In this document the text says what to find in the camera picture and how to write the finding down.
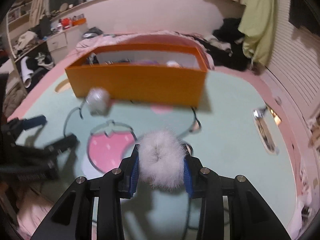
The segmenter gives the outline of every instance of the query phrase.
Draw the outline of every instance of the white blind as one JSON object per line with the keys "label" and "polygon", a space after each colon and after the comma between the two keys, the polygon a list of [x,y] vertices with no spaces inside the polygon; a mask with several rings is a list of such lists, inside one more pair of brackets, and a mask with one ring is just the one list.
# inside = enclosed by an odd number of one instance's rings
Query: white blind
{"label": "white blind", "polygon": [[296,102],[305,119],[320,93],[320,38],[289,20],[290,0],[278,0],[277,28],[268,69]]}

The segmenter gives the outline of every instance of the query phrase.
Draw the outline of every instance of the orange container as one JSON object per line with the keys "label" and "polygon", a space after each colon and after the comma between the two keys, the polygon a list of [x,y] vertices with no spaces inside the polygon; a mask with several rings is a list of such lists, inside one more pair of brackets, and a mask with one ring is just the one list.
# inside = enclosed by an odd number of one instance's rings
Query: orange container
{"label": "orange container", "polygon": [[[168,67],[116,63],[84,65],[87,57],[147,55],[156,57],[193,57],[195,67]],[[106,89],[112,98],[197,107],[204,89],[207,64],[204,54],[196,47],[168,44],[123,44],[98,47],[66,68],[71,87],[77,97],[86,97],[94,87]]]}
{"label": "orange container", "polygon": [[81,25],[81,24],[84,24],[84,23],[86,23],[86,22],[87,22],[87,19],[86,19],[86,18],[82,18],[82,19],[73,21],[73,22],[72,22],[72,25],[73,25],[73,26]]}

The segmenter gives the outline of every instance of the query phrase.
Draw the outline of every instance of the drawer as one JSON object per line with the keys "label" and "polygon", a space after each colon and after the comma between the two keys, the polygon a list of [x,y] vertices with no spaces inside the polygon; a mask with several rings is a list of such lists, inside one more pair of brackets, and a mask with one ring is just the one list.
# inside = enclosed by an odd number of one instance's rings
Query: drawer
{"label": "drawer", "polygon": [[47,39],[49,51],[54,51],[67,46],[67,39],[65,33],[59,33]]}

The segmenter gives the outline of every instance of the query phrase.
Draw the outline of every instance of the small white ball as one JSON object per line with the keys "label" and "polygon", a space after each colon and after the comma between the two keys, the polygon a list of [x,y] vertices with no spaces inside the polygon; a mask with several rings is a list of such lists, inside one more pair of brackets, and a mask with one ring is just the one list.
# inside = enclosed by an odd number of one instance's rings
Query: small white ball
{"label": "small white ball", "polygon": [[139,176],[153,187],[178,188],[183,184],[186,152],[169,130],[146,134],[139,147]]}
{"label": "small white ball", "polygon": [[109,99],[108,91],[103,88],[91,88],[86,98],[89,109],[94,114],[106,114]]}
{"label": "small white ball", "polygon": [[168,67],[181,67],[181,66],[179,65],[179,63],[176,62],[176,61],[174,61],[174,60],[169,60],[169,61],[166,63],[166,65],[167,65]]}

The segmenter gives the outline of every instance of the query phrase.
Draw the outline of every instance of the blue gripper pad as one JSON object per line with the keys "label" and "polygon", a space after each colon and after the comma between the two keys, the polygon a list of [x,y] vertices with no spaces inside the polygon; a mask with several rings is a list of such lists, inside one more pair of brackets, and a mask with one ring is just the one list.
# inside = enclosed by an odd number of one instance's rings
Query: blue gripper pad
{"label": "blue gripper pad", "polygon": [[29,130],[39,125],[45,125],[46,123],[47,123],[46,117],[44,115],[39,115],[30,119],[24,119],[22,128],[24,130]]}
{"label": "blue gripper pad", "polygon": [[131,197],[137,191],[138,180],[139,180],[139,155],[137,155],[137,158],[136,158],[136,161],[134,162],[134,166],[130,176],[129,194]]}
{"label": "blue gripper pad", "polygon": [[186,187],[186,192],[189,194],[189,197],[192,197],[193,195],[192,176],[191,176],[191,172],[188,167],[188,163],[186,159],[184,159],[183,181],[184,181],[184,186]]}

